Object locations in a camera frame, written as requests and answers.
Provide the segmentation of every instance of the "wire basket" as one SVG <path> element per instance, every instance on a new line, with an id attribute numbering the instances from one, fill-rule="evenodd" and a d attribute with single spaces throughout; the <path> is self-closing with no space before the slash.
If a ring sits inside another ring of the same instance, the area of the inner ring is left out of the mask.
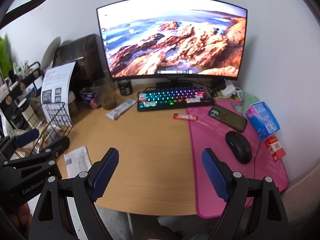
<path id="1" fill-rule="evenodd" d="M 60 137 L 67 136 L 72 129 L 72 123 L 63 102 L 42 104 L 34 111 L 35 113 L 27 122 L 29 129 L 39 130 L 40 136 L 27 146 L 17 149 L 18 157 L 40 153 Z"/>

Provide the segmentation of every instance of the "keyboard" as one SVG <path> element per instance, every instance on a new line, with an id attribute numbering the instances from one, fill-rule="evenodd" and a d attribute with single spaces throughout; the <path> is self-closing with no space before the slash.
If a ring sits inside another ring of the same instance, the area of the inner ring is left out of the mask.
<path id="1" fill-rule="evenodd" d="M 138 93 L 138 112 L 197 106 L 213 106 L 206 87 L 180 87 L 146 90 Z"/>

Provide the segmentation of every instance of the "smartphone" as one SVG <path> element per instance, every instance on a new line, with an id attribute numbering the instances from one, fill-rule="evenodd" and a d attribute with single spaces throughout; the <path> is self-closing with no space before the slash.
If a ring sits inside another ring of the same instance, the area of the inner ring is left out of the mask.
<path id="1" fill-rule="evenodd" d="M 243 132 L 247 126 L 247 119 L 219 105 L 214 105 L 210 109 L 209 116 L 238 132 Z"/>

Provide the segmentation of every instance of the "curved computer monitor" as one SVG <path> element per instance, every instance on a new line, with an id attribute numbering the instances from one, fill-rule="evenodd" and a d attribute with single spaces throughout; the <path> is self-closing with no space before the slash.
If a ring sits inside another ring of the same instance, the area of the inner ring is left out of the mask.
<path id="1" fill-rule="evenodd" d="M 216 0 L 125 0 L 97 15 L 114 79 L 238 78 L 244 8 Z"/>

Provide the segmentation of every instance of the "human hand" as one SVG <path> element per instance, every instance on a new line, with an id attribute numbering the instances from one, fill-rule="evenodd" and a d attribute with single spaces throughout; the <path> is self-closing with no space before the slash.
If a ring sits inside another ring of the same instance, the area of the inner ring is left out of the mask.
<path id="1" fill-rule="evenodd" d="M 30 213 L 28 203 L 24 203 L 21 207 L 19 207 L 17 215 L 8 214 L 8 218 L 17 228 L 19 227 L 19 224 L 24 225 L 26 229 L 25 236 L 29 236 L 32 215 Z"/>

